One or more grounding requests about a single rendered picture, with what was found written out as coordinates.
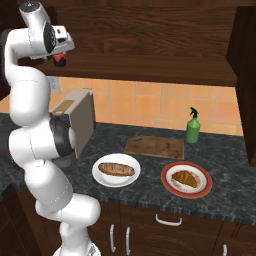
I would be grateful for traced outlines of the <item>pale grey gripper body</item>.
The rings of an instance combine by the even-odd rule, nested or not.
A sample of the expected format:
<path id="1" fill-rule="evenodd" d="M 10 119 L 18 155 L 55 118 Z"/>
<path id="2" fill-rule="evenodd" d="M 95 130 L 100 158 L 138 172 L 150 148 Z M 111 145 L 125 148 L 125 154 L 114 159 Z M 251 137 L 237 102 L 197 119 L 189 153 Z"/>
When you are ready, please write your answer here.
<path id="1" fill-rule="evenodd" d="M 75 48 L 73 39 L 67 35 L 51 35 L 50 36 L 50 55 L 65 53 Z"/>

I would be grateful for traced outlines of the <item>red jam jar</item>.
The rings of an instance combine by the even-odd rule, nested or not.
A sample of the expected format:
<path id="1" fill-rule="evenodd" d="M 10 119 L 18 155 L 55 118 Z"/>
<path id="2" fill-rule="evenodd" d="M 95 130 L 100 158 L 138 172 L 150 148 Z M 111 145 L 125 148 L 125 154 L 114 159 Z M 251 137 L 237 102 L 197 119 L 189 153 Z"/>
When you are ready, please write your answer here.
<path id="1" fill-rule="evenodd" d="M 64 53 L 55 54 L 53 62 L 57 67 L 64 67 L 66 65 L 66 55 Z"/>

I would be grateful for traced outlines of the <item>brown wooden cutting board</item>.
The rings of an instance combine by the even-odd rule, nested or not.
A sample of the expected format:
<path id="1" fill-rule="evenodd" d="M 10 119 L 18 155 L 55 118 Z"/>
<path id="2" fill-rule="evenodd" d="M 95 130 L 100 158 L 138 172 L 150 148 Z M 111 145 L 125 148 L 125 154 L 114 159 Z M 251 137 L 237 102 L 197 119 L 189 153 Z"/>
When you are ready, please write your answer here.
<path id="1" fill-rule="evenodd" d="M 156 136 L 136 136 L 127 140 L 124 152 L 151 157 L 183 160 L 184 140 Z"/>

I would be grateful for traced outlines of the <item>brown croissant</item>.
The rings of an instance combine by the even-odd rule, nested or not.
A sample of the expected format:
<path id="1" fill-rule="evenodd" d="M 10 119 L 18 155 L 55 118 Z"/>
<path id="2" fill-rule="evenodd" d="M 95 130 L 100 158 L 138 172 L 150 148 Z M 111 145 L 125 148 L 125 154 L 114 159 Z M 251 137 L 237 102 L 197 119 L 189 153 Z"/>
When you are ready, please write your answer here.
<path id="1" fill-rule="evenodd" d="M 197 180 L 189 171 L 178 171 L 172 174 L 172 181 L 177 188 L 180 188 L 181 185 L 187 185 L 192 188 L 197 187 Z"/>

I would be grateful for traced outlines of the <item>dark wooden cabinet door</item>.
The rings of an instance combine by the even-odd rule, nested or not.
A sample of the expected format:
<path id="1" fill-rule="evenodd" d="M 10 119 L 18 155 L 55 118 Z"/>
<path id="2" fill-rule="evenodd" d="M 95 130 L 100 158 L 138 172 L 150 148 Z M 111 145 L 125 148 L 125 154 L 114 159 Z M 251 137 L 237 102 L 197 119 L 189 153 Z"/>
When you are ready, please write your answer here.
<path id="1" fill-rule="evenodd" d="M 127 227 L 130 227 L 130 256 L 211 256 L 215 244 L 215 239 L 204 235 L 179 235 L 167 229 L 129 223 L 124 226 L 125 256 Z"/>
<path id="2" fill-rule="evenodd" d="M 101 214 L 98 221 L 88 228 L 88 234 L 92 242 L 101 251 L 101 256 L 122 256 L 122 244 L 120 238 L 120 207 L 117 203 L 101 202 Z M 111 250 L 110 228 L 114 225 L 114 247 Z"/>
<path id="3" fill-rule="evenodd" d="M 224 222 L 221 226 L 212 256 L 256 256 L 256 226 Z"/>

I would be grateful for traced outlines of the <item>brown baguette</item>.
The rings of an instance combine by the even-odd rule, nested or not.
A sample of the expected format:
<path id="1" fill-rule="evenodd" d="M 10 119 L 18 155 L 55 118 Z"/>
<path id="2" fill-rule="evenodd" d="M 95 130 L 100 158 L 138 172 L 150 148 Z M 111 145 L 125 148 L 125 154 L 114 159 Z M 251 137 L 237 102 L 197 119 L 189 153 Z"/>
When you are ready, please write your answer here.
<path id="1" fill-rule="evenodd" d="M 133 176 L 135 174 L 135 170 L 132 167 L 117 163 L 100 163 L 98 169 L 112 176 Z"/>

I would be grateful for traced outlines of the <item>green spray bottle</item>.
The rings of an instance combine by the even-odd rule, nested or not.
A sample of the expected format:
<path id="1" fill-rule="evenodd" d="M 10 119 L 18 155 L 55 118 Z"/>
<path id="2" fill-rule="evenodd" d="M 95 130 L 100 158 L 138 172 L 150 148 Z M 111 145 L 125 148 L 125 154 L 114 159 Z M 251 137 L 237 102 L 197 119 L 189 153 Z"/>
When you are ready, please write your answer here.
<path id="1" fill-rule="evenodd" d="M 193 107 L 191 107 L 191 115 L 192 119 L 187 122 L 185 139 L 188 143 L 196 143 L 198 141 L 201 125 L 198 121 L 198 111 Z"/>

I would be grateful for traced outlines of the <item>red-rimmed white plate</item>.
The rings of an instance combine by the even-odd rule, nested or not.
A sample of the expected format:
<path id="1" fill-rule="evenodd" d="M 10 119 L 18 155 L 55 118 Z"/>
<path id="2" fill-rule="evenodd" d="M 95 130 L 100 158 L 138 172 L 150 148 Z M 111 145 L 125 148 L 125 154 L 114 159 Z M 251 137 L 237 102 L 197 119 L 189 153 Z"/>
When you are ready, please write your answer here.
<path id="1" fill-rule="evenodd" d="M 188 171 L 197 181 L 197 187 L 175 181 L 172 176 L 179 171 Z M 161 181 L 165 188 L 182 198 L 197 199 L 207 195 L 212 189 L 212 178 L 202 167 L 191 162 L 174 162 L 166 165 L 161 172 Z"/>

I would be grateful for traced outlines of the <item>dark wooden tall side panel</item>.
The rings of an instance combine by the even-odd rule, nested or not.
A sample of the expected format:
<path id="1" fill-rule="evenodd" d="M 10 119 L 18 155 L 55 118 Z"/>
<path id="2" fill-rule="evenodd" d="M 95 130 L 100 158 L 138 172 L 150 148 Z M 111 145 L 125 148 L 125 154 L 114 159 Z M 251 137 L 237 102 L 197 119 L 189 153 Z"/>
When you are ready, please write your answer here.
<path id="1" fill-rule="evenodd" d="M 236 8 L 226 59 L 234 71 L 248 163 L 256 167 L 256 7 Z"/>

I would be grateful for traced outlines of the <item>dark wooden drawer front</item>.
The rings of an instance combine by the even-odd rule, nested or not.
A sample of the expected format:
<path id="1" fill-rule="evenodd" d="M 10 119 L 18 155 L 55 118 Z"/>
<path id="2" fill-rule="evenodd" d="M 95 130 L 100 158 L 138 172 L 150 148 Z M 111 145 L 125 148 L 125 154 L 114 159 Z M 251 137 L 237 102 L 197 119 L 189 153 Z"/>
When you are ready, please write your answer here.
<path id="1" fill-rule="evenodd" d="M 155 209 L 121 205 L 120 211 L 121 217 L 125 221 L 140 224 L 143 226 L 167 229 L 172 233 L 197 236 L 205 235 L 216 238 L 221 228 L 221 222 L 218 220 L 165 212 Z M 156 214 L 158 214 L 158 217 L 161 220 L 171 222 L 178 222 L 179 219 L 182 218 L 182 224 L 178 227 L 171 227 L 159 224 L 155 220 Z"/>

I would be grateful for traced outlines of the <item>white wall socket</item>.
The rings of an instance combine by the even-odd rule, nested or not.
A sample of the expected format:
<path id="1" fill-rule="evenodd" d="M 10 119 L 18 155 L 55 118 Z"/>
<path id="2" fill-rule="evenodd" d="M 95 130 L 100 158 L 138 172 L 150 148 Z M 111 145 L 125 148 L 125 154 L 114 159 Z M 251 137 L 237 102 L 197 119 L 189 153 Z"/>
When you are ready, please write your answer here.
<path id="1" fill-rule="evenodd" d="M 51 92 L 52 93 L 59 93 L 60 92 L 60 87 L 59 87 L 59 81 L 56 76 L 48 76 L 48 81 L 51 86 Z"/>

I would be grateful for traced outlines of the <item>dark wooden wall cabinet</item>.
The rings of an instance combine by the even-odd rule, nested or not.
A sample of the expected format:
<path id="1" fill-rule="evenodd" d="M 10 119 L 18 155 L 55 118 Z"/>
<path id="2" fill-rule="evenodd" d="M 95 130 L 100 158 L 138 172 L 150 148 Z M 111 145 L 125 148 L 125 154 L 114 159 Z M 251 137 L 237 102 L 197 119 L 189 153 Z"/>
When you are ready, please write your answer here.
<path id="1" fill-rule="evenodd" d="M 41 0 L 75 49 L 47 75 L 233 87 L 226 60 L 235 12 L 256 0 Z"/>

